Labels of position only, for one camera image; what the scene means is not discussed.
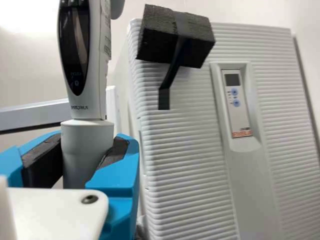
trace black foam padding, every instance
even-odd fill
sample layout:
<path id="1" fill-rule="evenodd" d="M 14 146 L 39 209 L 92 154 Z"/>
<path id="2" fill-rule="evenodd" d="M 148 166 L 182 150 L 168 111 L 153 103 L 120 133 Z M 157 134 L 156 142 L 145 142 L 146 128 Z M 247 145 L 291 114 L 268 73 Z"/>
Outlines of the black foam padding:
<path id="1" fill-rule="evenodd" d="M 185 48 L 181 66 L 201 68 L 215 45 L 210 21 L 205 16 L 183 13 L 188 32 L 183 37 L 190 40 Z M 136 59 L 171 63 L 178 41 L 176 15 L 170 8 L 146 4 L 138 39 Z"/>
<path id="2" fill-rule="evenodd" d="M 129 141 L 116 136 L 113 140 L 112 147 L 103 156 L 97 170 L 102 169 L 106 166 L 114 164 L 122 159 L 124 159 L 126 152 L 128 150 Z"/>
<path id="3" fill-rule="evenodd" d="M 63 175 L 61 135 L 56 134 L 22 156 L 25 188 L 52 188 Z"/>

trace black bracket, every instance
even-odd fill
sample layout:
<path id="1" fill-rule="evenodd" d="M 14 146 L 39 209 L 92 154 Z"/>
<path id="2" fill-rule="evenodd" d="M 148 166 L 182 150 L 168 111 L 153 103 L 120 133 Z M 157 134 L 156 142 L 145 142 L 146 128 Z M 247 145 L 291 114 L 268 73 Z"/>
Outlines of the black bracket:
<path id="1" fill-rule="evenodd" d="M 187 37 L 189 32 L 188 21 L 185 13 L 174 12 L 178 39 L 175 45 L 172 61 L 168 72 L 159 88 L 158 109 L 170 110 L 170 87 L 174 82 L 179 67 L 181 66 L 187 48 L 190 48 L 190 38 Z"/>

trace blue clamp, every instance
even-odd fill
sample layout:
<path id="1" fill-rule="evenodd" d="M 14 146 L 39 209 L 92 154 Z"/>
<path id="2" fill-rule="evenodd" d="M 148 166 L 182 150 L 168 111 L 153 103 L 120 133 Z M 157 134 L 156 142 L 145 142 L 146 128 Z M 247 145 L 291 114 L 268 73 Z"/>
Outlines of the blue clamp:
<path id="1" fill-rule="evenodd" d="M 21 147 L 13 146 L 0 153 L 0 175 L 7 177 L 9 187 L 24 187 L 22 156 L 60 131 L 38 137 Z M 124 134 L 118 138 L 128 145 L 124 157 L 98 169 L 86 189 L 99 190 L 109 198 L 109 211 L 100 240 L 133 240 L 139 201 L 139 144 Z"/>

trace ribbed white panel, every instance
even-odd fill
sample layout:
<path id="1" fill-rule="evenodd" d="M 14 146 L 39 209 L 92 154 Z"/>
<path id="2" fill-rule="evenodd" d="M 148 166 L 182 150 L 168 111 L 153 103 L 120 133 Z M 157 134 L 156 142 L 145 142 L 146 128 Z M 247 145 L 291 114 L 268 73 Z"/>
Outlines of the ribbed white panel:
<path id="1" fill-rule="evenodd" d="M 290 31 L 213 23 L 216 45 L 203 67 L 178 72 L 170 110 L 160 111 L 158 88 L 168 64 L 135 59 L 140 23 L 131 22 L 129 64 L 141 124 L 151 239 L 239 239 L 211 61 L 251 62 L 283 237 L 320 239 L 319 156 Z"/>
<path id="2" fill-rule="evenodd" d="M 284 238 L 320 239 L 319 156 L 290 31 L 216 23 L 212 27 L 217 44 L 207 61 L 252 63 Z"/>
<path id="3" fill-rule="evenodd" d="M 135 60 L 140 21 L 129 33 L 133 80 L 153 240 L 236 240 L 237 228 L 223 157 L 209 65 L 179 72 L 169 111 L 158 110 L 168 64 Z"/>

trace red label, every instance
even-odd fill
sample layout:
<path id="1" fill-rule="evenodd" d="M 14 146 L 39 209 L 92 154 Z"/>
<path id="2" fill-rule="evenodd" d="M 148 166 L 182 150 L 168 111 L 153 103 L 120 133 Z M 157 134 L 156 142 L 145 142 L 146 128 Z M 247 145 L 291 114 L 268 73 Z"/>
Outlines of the red label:
<path id="1" fill-rule="evenodd" d="M 252 131 L 236 131 L 232 133 L 233 138 L 249 137 L 252 136 Z"/>

